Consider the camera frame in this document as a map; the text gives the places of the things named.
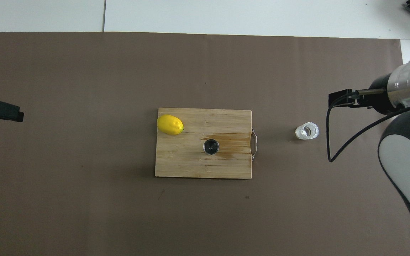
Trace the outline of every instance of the metal handle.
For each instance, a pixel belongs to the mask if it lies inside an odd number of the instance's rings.
[[[256,150],[254,151],[254,154],[251,155],[251,161],[254,161],[254,157],[256,156],[257,153],[257,135],[254,132],[254,128],[251,127],[251,135],[254,135],[254,138],[256,139]]]

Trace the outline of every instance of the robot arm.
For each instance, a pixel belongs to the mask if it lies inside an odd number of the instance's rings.
[[[327,151],[330,162],[356,137],[374,125],[399,115],[382,134],[379,141],[379,162],[385,174],[400,193],[410,212],[410,61],[392,73],[374,80],[369,89],[352,92],[346,89],[329,94],[327,112]],[[353,136],[330,158],[328,144],[328,117],[333,107],[367,107],[387,115]]]

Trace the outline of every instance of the yellow lemon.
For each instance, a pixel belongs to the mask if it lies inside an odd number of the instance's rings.
[[[163,133],[177,135],[184,130],[183,122],[172,115],[161,115],[158,118],[158,129]]]

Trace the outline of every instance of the brown paper backdrop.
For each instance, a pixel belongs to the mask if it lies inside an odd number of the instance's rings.
[[[0,255],[410,255],[377,160],[327,162],[327,94],[402,63],[395,39],[0,33]],[[252,180],[155,178],[158,107],[252,110]],[[381,117],[332,112],[332,151]],[[299,141],[305,122],[321,129]]]

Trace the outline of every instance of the wooden cutting board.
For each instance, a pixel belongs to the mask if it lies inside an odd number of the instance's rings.
[[[158,116],[179,118],[184,131],[168,135],[158,130],[157,177],[251,178],[251,110],[167,108]],[[204,151],[204,142],[219,143],[216,154]]]

